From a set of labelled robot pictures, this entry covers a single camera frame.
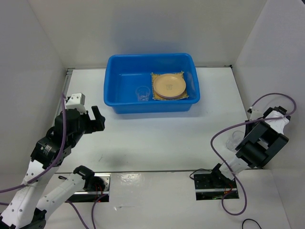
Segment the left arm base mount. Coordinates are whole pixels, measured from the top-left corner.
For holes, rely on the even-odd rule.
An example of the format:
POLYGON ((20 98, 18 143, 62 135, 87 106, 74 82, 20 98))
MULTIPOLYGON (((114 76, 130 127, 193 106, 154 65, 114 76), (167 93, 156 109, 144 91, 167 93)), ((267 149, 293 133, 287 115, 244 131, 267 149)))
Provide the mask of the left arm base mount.
POLYGON ((68 198, 68 201, 72 203, 93 203, 101 197, 98 202, 109 202, 110 173, 96 173, 95 177, 88 189, 81 188, 68 198))

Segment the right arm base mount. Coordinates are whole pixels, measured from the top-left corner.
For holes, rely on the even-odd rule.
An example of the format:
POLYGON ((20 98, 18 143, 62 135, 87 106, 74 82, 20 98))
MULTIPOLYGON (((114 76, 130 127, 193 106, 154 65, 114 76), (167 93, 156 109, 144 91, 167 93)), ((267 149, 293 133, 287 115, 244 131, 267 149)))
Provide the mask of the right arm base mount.
POLYGON ((211 170, 200 168, 189 175, 194 182, 196 200, 238 199, 235 180, 223 181, 211 174, 211 170))

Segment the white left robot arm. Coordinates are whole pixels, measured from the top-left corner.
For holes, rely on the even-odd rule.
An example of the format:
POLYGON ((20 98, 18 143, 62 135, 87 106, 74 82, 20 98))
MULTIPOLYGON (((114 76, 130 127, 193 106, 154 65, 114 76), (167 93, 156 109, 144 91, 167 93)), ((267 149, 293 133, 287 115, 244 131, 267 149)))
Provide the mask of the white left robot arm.
POLYGON ((51 214, 79 189, 103 191, 103 180, 91 169, 78 166, 61 185, 47 195, 43 194, 50 179, 81 137, 105 129, 105 117, 97 106, 91 109, 95 117, 93 120, 87 111, 81 113, 76 108, 63 110, 45 137, 36 143, 22 183, 0 214, 2 229, 42 229, 51 214))

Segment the pink plastic plate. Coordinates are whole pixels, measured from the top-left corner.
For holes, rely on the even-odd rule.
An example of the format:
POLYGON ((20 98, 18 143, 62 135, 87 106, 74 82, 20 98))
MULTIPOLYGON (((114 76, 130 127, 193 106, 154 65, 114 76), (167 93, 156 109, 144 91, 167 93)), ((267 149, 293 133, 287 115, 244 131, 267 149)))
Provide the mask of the pink plastic plate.
POLYGON ((189 97, 189 95, 186 92, 182 93, 179 96, 172 96, 172 97, 162 96, 162 95, 157 94, 157 92, 154 92, 154 94, 153 94, 153 99, 155 99, 155 100, 179 100, 179 99, 184 99, 184 98, 188 98, 188 97, 189 97))

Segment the yellow plastic plate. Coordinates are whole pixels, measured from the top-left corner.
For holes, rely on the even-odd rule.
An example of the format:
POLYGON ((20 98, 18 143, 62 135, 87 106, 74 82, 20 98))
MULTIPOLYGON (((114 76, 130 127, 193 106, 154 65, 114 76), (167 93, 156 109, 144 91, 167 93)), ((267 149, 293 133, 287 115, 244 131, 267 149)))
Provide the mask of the yellow plastic plate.
POLYGON ((166 73, 156 77, 153 89, 162 96, 179 96, 186 89, 183 73, 166 73))

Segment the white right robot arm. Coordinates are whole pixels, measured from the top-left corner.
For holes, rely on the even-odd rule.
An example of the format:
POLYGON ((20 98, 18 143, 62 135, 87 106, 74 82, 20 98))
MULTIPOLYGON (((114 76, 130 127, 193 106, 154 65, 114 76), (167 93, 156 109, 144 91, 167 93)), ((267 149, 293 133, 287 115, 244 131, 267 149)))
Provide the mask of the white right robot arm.
POLYGON ((229 184, 240 172, 268 164, 289 141, 284 135, 284 127, 290 121, 286 112, 281 106, 270 107, 263 114, 263 121, 247 124, 244 138, 235 148, 235 156, 213 168, 210 185, 229 184))

